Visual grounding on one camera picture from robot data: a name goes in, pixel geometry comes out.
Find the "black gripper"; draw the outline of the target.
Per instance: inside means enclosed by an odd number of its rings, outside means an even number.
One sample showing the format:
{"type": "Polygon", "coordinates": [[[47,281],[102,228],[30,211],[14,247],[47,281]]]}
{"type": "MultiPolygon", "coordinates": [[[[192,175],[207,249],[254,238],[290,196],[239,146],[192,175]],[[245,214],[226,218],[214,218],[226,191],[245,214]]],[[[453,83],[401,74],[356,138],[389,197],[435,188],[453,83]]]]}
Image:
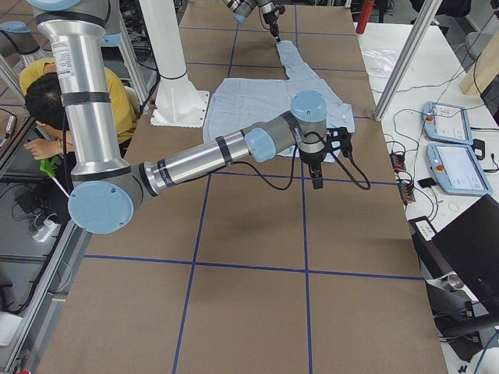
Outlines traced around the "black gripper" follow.
{"type": "Polygon", "coordinates": [[[327,151],[324,146],[301,145],[300,159],[303,163],[310,166],[310,178],[313,183],[313,189],[322,189],[324,180],[320,164],[325,160],[327,151]]]}
{"type": "Polygon", "coordinates": [[[273,12],[266,12],[263,14],[264,21],[266,25],[271,28],[271,35],[274,37],[274,39],[277,42],[281,41],[280,38],[280,32],[277,24],[278,21],[278,12],[273,11],[273,12]]]}

